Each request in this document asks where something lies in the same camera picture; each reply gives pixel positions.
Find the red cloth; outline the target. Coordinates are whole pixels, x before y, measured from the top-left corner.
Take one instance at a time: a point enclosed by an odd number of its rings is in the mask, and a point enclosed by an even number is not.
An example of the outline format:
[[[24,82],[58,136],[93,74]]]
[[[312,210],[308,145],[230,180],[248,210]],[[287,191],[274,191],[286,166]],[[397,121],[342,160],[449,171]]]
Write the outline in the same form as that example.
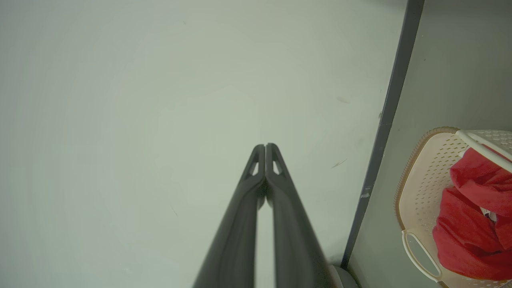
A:
[[[512,280],[512,197],[476,199],[495,208],[492,221],[455,187],[445,188],[433,238],[441,265],[452,272],[482,280]]]
[[[480,208],[512,218],[512,173],[473,148],[450,168],[454,186]]]

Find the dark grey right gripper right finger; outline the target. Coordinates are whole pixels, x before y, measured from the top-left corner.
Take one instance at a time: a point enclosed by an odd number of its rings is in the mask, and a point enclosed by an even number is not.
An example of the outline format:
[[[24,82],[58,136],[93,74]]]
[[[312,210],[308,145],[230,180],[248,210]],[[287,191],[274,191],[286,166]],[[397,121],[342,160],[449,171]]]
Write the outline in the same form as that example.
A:
[[[274,217],[276,288],[335,288],[335,281],[276,144],[266,145],[266,199]]]

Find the cream perforated laundry basket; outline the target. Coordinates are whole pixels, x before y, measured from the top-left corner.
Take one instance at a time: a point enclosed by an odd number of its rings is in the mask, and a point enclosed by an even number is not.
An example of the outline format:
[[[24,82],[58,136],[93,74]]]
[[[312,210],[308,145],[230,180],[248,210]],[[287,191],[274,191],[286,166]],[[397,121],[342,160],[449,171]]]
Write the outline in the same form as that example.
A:
[[[468,148],[512,172],[511,131],[461,130],[451,126],[428,131],[408,159],[395,195],[402,244],[417,270],[439,288],[512,288],[512,280],[477,280],[456,274],[444,268],[437,258],[432,231],[442,192],[452,185],[450,168]]]

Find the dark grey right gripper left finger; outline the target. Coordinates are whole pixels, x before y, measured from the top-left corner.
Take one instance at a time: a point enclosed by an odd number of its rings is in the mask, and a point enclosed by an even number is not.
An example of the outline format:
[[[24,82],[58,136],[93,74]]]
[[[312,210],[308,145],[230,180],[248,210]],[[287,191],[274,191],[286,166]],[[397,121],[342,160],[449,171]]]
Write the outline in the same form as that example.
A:
[[[193,288],[254,288],[258,210],[265,202],[265,146],[257,145],[238,181]]]

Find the black baseboard strip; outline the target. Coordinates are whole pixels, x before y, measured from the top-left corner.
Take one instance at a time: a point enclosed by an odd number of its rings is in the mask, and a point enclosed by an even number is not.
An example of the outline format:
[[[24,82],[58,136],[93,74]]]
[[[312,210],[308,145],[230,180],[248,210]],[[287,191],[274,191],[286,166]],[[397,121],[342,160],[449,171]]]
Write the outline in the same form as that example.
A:
[[[340,267],[347,270],[352,257],[357,237],[368,209],[371,196],[376,186],[384,152],[391,133],[392,124],[396,114],[396,109],[404,87],[404,81],[410,64],[412,51],[424,10],[425,0],[407,0],[404,13],[402,29],[398,41],[396,55],[392,67],[392,73],[386,90],[386,98],[379,118],[377,133],[372,148],[372,153],[364,178],[360,200],[357,204],[356,213],[351,226],[347,245]]]

